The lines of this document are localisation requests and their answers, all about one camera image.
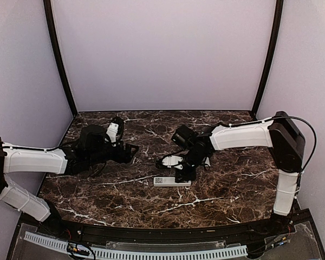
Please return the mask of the white remote control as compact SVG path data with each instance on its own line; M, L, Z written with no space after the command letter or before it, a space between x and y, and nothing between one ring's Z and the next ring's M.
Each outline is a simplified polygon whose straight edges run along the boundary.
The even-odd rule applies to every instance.
M175 177L154 177L153 179L154 187L189 187L191 184L191 181L178 183Z

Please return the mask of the white battery cover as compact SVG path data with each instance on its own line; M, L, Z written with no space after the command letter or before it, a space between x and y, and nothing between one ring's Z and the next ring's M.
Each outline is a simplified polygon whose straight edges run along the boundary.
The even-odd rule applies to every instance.
M210 158L205 158L205 162L204 162L204 165L206 166L206 167L210 167L211 166L211 164L210 164Z

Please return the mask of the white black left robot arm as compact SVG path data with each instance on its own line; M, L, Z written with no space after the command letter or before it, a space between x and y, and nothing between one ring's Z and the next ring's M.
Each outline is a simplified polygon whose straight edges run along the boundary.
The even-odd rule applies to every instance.
M14 146L0 137L0 200L39 222L54 236L61 236L66 225L51 203L36 197L7 177L12 172L44 172L76 175L107 161L127 164L137 145L125 144L118 123L107 129L89 125L81 130L76 141L54 148Z

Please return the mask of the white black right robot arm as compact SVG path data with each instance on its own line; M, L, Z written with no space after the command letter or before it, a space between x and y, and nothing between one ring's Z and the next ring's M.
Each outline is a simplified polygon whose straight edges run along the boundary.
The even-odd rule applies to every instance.
M221 158L235 152L244 152L239 159L247 158L248 163L260 163L266 157L272 158L272 169L277 171L275 201L271 219L266 222L266 231L277 235L287 225L286 216L298 200L301 178L313 157L312 149L308 159L304 158L306 139L296 126L299 121L313 133L313 144L317 135L312 125L286 112L250 122L200 123L202 112L174 111L175 121L184 124L175 130L172 141L181 151L162 159L165 167L175 170L174 184L189 186L197 178L199 167L209 167L212 155Z

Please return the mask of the black front frame rail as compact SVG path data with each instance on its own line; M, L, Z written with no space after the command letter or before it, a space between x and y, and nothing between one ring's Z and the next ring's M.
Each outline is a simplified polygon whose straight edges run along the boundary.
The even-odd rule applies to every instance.
M257 243L270 236L281 235L287 228L280 221L269 219L226 226L191 229L136 229L81 224L63 221L63 227L55 235L71 238L76 242L105 244L127 243L196 243L226 241L227 243Z

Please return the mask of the black left corner frame post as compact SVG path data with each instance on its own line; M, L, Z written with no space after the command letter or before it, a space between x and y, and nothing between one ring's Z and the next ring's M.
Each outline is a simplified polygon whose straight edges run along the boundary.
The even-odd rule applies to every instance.
M67 103L69 106L69 109L71 111L71 114L73 117L76 117L78 115L78 111L76 108L76 104L72 95L72 90L68 81L66 69L64 66L61 49L59 45L59 39L57 36L57 30L54 20L54 14L53 14L53 7L52 7L52 1L50 0L43 0L43 6L44 6L44 13L45 18L47 22L48 27L48 33L50 38L51 47L54 54L55 63L57 66L58 74L62 83L62 88L64 91L64 94L67 99Z

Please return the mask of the black corner frame post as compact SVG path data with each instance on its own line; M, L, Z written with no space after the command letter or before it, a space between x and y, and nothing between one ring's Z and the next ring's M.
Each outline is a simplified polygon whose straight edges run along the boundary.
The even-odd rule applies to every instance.
M264 95L264 91L268 82L269 74L271 65L274 59L276 44L278 40L278 34L280 31L280 25L281 25L281 18L283 13L283 6L284 6L284 0L276 0L275 4L275 12L272 22L272 28L270 33L270 39L268 44L268 49L265 57L265 62L261 74L261 78L259 81L257 93L252 105L251 114L253 117L257 116L260 104L262 102L262 98Z
M69 106L69 109L71 111L71 114L73 117L76 117L78 115L78 111L76 108L76 104L72 95L72 90L68 81L66 69L64 66L61 49L59 45L59 39L57 36L57 30L54 20L54 14L53 14L53 7L52 7L52 1L50 0L43 0L43 6L44 6L44 13L45 18L47 22L48 27L48 33L50 38L51 47L54 54L55 63L57 66L58 74L62 83L62 88L64 91L64 94L67 99L67 103Z

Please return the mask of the black right corner frame post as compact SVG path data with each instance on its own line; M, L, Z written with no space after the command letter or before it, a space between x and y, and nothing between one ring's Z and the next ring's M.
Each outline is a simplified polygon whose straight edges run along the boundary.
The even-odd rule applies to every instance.
M270 39L268 44L268 49L265 57L265 62L261 74L261 78L259 81L257 93L252 105L251 114L253 117L257 116L260 104L262 102L262 98L264 95L264 91L268 82L269 74L271 65L274 59L276 44L278 40L278 34L280 31L280 25L281 25L281 18L283 13L283 6L284 6L284 0L276 0L275 4L275 12L272 22L272 28L270 33Z

